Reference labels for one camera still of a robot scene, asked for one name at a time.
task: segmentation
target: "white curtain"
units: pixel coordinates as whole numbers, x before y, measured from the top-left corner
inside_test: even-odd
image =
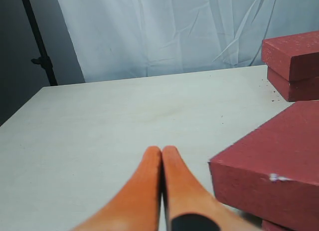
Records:
[[[261,64],[319,29],[319,0],[59,0],[86,82]]]

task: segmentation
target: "white speck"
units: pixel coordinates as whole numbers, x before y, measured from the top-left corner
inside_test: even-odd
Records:
[[[276,181],[289,181],[289,180],[292,180],[292,179],[286,178],[284,176],[279,176],[277,174],[270,174],[269,175],[269,180],[271,182],[276,182]]]

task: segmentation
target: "black stand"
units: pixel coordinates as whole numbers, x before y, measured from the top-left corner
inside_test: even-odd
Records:
[[[52,65],[50,57],[48,56],[48,54],[46,52],[39,27],[38,27],[38,24],[36,22],[36,19],[35,19],[34,13],[33,13],[33,9],[32,9],[30,0],[22,0],[22,2],[23,2],[23,6],[25,9],[26,15],[28,16],[28,19],[29,19],[29,23],[31,25],[36,44],[38,46],[38,49],[39,49],[39,52],[41,55],[38,59],[32,59],[31,62],[33,64],[41,65],[41,67],[46,72],[46,75],[49,79],[51,86],[58,85],[56,78],[55,78],[55,75],[54,75],[54,72],[53,72],[53,65]]]

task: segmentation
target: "white table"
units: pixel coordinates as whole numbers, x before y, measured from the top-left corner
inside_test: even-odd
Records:
[[[116,194],[149,145],[176,145],[212,192],[209,158],[291,105],[266,71],[41,89],[0,127],[0,230],[69,230]]]

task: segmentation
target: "curtain fold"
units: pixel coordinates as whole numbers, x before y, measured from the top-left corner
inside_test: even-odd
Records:
[[[86,82],[262,64],[319,29],[319,0],[58,0]]]

